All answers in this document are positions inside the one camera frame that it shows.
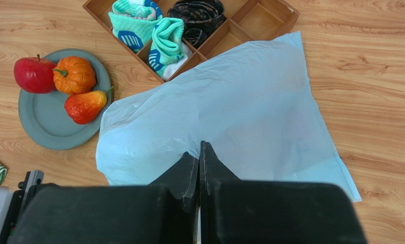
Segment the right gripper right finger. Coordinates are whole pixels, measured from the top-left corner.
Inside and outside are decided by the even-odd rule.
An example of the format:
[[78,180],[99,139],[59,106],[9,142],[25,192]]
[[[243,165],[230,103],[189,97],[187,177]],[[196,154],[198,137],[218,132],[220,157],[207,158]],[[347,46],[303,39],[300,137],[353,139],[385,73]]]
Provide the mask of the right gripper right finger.
[[240,180],[201,142],[202,243],[366,243],[353,205],[333,184]]

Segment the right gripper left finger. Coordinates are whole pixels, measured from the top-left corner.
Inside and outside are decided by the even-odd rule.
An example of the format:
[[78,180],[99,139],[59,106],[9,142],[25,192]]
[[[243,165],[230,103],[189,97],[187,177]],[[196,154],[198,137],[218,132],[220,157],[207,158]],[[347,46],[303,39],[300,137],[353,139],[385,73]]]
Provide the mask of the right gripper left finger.
[[195,243],[198,159],[146,186],[30,188],[8,243]]

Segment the light blue cartoon plastic bag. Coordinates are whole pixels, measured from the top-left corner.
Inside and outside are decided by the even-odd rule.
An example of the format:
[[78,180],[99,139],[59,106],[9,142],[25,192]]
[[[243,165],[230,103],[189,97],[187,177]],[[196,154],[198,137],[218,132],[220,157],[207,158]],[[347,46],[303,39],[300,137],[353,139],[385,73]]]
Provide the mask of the light blue cartoon plastic bag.
[[312,96],[300,32],[248,41],[103,113],[97,169],[146,185],[209,142],[242,180],[327,182],[359,191]]

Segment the red-orange pear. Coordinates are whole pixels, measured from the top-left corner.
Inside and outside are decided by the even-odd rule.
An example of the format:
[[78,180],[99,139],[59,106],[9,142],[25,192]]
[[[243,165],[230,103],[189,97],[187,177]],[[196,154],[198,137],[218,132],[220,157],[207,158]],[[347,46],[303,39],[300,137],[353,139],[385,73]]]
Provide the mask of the red-orange pear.
[[114,86],[110,87],[106,92],[94,90],[88,93],[71,95],[64,104],[65,111],[76,124],[88,124],[94,121],[106,106],[108,101],[107,93],[113,89]]

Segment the grey-green round plate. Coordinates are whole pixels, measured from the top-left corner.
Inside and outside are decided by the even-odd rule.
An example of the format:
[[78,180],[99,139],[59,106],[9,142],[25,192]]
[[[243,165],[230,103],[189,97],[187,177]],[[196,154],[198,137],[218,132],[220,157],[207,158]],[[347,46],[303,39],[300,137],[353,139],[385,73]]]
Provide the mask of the grey-green round plate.
[[48,94],[32,94],[21,90],[18,114],[22,127],[36,144],[51,150],[66,150],[87,142],[99,131],[102,115],[113,101],[109,74],[105,66],[91,53],[82,49],[67,48],[51,52],[44,58],[58,63],[68,56],[78,56],[90,62],[96,75],[94,90],[104,91],[107,103],[92,122],[79,125],[65,111],[67,94],[57,90]]

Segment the teal and white sock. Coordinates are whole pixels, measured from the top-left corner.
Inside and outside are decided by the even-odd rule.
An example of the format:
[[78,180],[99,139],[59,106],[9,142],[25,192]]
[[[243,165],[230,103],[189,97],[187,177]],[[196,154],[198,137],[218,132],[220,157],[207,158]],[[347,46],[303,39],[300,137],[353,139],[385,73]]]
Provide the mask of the teal and white sock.
[[180,18],[163,18],[152,32],[148,64],[163,80],[167,81],[193,55],[182,41],[184,21]]

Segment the small orange pumpkin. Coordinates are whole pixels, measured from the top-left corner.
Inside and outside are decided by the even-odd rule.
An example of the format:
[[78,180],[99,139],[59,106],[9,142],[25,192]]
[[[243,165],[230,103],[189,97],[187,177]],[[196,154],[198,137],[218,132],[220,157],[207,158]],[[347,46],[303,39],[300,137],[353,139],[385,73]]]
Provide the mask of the small orange pumpkin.
[[88,60],[68,56],[53,69],[53,82],[58,91],[76,95],[90,92],[96,85],[96,75]]

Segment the red apple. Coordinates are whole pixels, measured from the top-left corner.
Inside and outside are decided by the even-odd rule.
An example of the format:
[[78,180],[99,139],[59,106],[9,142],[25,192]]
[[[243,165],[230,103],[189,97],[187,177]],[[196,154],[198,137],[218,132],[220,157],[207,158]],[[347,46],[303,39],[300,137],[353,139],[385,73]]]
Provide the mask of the red apple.
[[47,94],[56,90],[53,81],[53,69],[56,63],[41,58],[24,57],[16,61],[13,73],[16,83],[21,89],[33,94]]

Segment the wooden compartment tray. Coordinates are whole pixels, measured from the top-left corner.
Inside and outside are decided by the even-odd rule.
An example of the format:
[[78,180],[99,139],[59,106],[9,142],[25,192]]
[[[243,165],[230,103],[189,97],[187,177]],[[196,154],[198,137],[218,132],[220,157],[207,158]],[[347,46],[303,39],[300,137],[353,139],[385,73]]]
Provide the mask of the wooden compartment tray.
[[[164,82],[155,73],[157,58],[150,54],[153,25],[147,26],[144,34],[140,35],[127,24],[112,21],[109,14],[113,11],[113,4],[114,1],[86,1],[83,8],[151,75]],[[168,81],[247,41],[272,40],[282,36],[292,30],[299,18],[299,12],[286,1],[222,1],[222,4],[225,7],[224,22],[199,47],[183,39],[183,44],[191,53],[180,67],[174,69]]]

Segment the teal sock with blue logo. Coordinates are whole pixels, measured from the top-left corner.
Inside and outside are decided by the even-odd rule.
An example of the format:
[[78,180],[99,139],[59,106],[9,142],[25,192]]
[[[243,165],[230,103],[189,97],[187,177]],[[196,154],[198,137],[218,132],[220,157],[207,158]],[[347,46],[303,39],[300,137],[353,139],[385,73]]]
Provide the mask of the teal sock with blue logo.
[[118,0],[108,13],[112,32],[134,53],[139,52],[152,38],[155,25],[163,18],[158,5],[150,0]]

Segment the black patterned sock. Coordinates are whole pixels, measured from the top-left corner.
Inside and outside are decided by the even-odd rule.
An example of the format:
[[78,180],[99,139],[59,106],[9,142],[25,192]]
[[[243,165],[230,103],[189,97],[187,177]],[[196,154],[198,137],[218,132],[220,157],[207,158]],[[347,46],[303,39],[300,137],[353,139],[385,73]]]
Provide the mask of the black patterned sock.
[[183,37],[199,48],[226,20],[221,1],[177,1],[168,16],[184,21]]

